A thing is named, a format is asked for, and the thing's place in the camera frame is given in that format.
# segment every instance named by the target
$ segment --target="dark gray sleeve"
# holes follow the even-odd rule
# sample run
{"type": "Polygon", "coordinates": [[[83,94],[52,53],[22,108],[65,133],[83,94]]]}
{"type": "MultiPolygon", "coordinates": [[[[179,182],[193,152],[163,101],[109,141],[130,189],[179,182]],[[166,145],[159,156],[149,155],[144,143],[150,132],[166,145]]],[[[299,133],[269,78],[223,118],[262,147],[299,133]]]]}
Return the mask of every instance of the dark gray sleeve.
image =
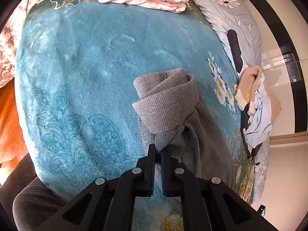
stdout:
{"type": "Polygon", "coordinates": [[[19,231],[33,231],[65,203],[36,177],[13,202],[13,215],[19,231]]]}
{"type": "Polygon", "coordinates": [[[36,173],[34,165],[28,153],[18,163],[17,167],[9,175],[2,187],[0,187],[0,202],[13,224],[13,201],[35,178],[36,173]]]}

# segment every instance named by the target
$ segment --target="orange fabric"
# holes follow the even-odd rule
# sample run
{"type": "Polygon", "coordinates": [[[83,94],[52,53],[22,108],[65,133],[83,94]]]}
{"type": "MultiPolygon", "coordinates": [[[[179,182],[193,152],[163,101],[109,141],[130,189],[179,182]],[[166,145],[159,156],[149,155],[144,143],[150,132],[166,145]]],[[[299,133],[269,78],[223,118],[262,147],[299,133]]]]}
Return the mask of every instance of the orange fabric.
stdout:
{"type": "Polygon", "coordinates": [[[18,121],[14,79],[0,88],[0,184],[28,153],[18,121]]]}

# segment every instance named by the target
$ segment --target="metal screw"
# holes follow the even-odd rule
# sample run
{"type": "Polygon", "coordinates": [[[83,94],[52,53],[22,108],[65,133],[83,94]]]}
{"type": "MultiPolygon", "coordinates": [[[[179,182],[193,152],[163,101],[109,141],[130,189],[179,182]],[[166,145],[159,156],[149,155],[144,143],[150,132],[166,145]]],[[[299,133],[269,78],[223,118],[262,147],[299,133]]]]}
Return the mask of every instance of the metal screw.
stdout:
{"type": "Polygon", "coordinates": [[[135,168],[132,169],[132,173],[135,174],[135,175],[136,175],[136,174],[140,174],[141,171],[142,171],[142,169],[139,168],[139,167],[135,167],[135,168]]]}
{"type": "Polygon", "coordinates": [[[102,178],[102,177],[99,177],[99,178],[97,178],[97,179],[95,180],[95,183],[96,183],[97,185],[103,185],[103,184],[105,183],[105,179],[102,178]]]}
{"type": "Polygon", "coordinates": [[[221,183],[221,180],[220,180],[219,177],[213,177],[213,178],[211,179],[211,181],[212,181],[213,184],[219,184],[219,183],[221,183]]]}
{"type": "Polygon", "coordinates": [[[181,167],[178,167],[178,168],[176,168],[175,170],[174,170],[174,172],[176,173],[176,174],[178,174],[178,175],[181,175],[181,174],[183,174],[184,173],[184,169],[182,169],[181,167]]]}

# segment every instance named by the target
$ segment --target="floral pillow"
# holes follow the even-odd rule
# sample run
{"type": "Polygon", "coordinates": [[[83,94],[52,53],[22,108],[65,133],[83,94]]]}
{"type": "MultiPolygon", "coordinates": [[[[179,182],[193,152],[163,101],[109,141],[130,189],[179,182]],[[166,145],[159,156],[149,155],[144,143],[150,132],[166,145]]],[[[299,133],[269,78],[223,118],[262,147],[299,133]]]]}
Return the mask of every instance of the floral pillow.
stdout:
{"type": "Polygon", "coordinates": [[[35,0],[22,0],[0,33],[0,88],[15,75],[16,51],[21,29],[35,0]]]}
{"type": "Polygon", "coordinates": [[[231,47],[227,38],[235,30],[241,58],[248,66],[261,65],[261,33],[251,12],[242,0],[193,0],[211,24],[236,71],[231,47]]]}
{"type": "Polygon", "coordinates": [[[254,157],[254,195],[253,202],[257,203],[264,191],[265,180],[267,176],[267,168],[270,160],[270,139],[262,143],[258,154],[254,157]]]}

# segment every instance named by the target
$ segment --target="teal blanket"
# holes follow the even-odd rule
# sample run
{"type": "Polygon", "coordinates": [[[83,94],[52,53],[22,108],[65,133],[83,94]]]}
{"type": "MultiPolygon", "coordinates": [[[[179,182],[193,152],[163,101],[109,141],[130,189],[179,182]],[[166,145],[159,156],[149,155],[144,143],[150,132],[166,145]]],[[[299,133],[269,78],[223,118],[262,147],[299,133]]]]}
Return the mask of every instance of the teal blanket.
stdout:
{"type": "MultiPolygon", "coordinates": [[[[22,31],[15,88],[24,139],[47,187],[70,200],[95,178],[112,179],[135,167],[144,152],[131,105],[138,99],[133,80],[182,67],[195,75],[233,154],[235,191],[251,194],[233,98],[238,79],[193,2],[181,14],[97,0],[39,2],[22,31]]],[[[160,228],[162,206],[168,206],[164,217],[171,214],[157,186],[154,193],[136,201],[135,229],[160,228]]]]}

